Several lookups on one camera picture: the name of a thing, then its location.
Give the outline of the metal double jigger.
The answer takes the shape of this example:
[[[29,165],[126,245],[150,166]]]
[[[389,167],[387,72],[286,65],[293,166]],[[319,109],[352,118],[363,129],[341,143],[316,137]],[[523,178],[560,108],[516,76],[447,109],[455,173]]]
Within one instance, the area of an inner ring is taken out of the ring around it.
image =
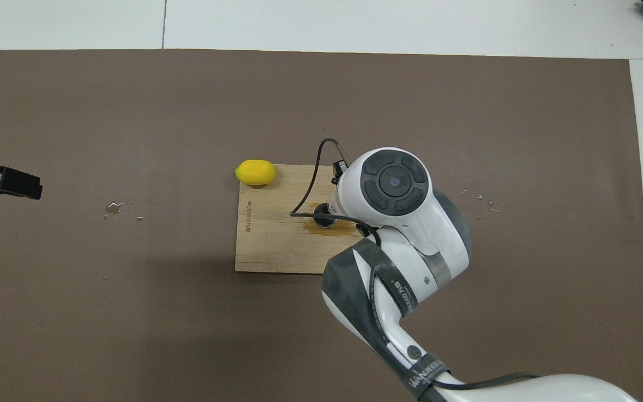
[[[321,227],[322,229],[328,229],[337,223],[337,219],[333,217],[328,203],[317,204],[313,210],[313,215],[314,216],[312,218],[316,226]]]

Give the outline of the yellow lemon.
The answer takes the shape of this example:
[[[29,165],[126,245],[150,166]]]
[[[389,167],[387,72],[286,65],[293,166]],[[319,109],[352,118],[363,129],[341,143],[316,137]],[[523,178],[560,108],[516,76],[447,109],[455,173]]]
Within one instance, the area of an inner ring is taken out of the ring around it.
[[[268,185],[275,180],[276,167],[267,160],[245,160],[235,168],[236,178],[245,185]]]

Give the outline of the wooden cutting board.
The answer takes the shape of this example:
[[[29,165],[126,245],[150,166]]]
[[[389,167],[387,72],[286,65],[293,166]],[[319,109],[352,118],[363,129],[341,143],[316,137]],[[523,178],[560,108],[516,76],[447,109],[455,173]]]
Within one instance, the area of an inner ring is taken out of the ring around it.
[[[362,237],[353,222],[321,228],[291,210],[305,194],[313,165],[277,164],[268,185],[239,185],[235,247],[238,272],[322,274],[327,260]]]

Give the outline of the brown table mat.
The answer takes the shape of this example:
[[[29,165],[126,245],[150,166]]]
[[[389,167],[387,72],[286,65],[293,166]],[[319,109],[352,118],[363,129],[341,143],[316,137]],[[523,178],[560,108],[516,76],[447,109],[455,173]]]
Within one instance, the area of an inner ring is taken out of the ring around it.
[[[245,159],[400,147],[472,229],[404,328],[462,381],[584,374],[643,402],[626,60],[0,51],[0,402],[410,402],[318,275],[235,272]]]

